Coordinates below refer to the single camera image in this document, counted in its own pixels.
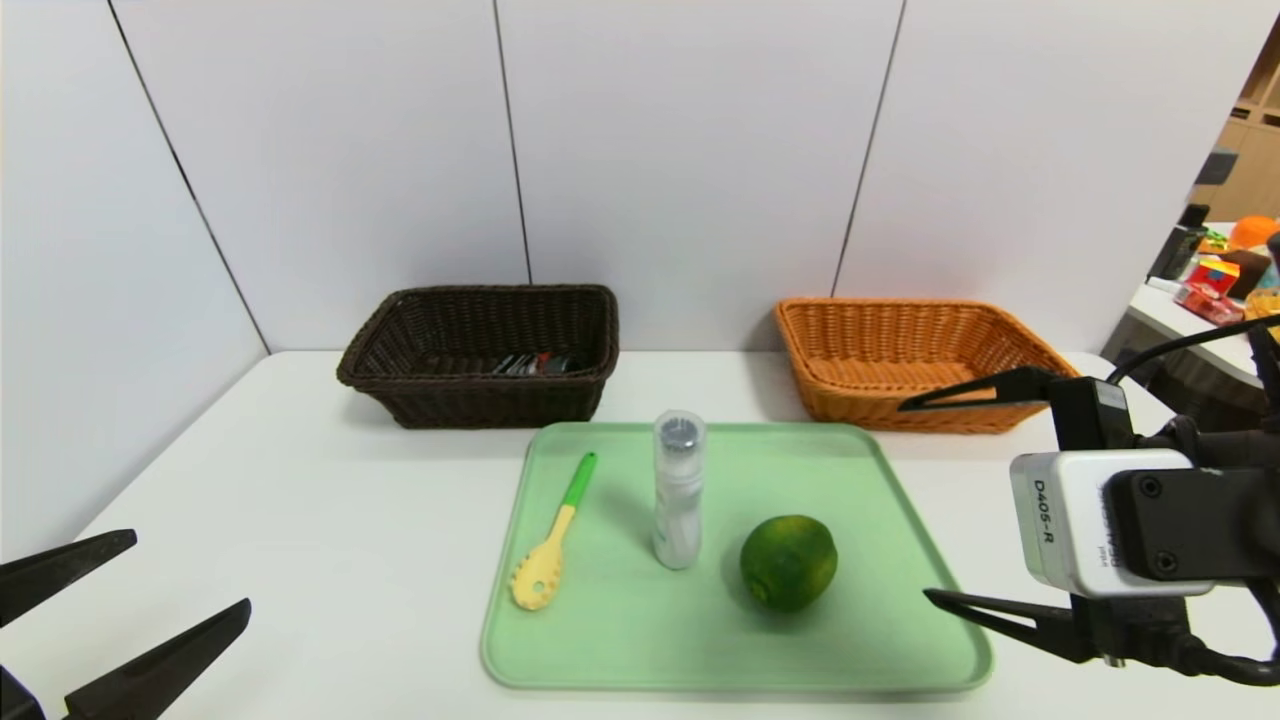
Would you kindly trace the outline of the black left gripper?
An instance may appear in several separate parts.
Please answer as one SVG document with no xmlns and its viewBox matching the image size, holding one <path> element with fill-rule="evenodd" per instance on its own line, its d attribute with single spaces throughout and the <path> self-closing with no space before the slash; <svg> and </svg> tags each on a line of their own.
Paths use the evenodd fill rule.
<svg viewBox="0 0 1280 720">
<path fill-rule="evenodd" d="M 134 547 L 120 529 L 1 565 L 1 625 Z M 65 697 L 69 719 L 159 719 L 243 634 L 252 602 L 243 598 Z M 0 666 L 1 720 L 45 720 L 35 697 Z"/>
</svg>

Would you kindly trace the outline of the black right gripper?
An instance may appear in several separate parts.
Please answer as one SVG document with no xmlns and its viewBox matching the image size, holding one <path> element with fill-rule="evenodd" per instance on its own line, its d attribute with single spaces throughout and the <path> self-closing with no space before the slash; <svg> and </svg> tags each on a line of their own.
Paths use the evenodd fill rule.
<svg viewBox="0 0 1280 720">
<path fill-rule="evenodd" d="M 1059 447 L 1050 455 L 1050 584 L 1070 609 L 925 589 L 936 607 L 1038 651 L 1085 664 L 1187 666 L 1196 652 L 1181 524 L 1197 477 L 1180 451 L 1132 428 L 1124 392 L 1096 378 L 1064 379 L 1042 366 L 905 398 L 900 413 L 1048 401 Z"/>
</svg>

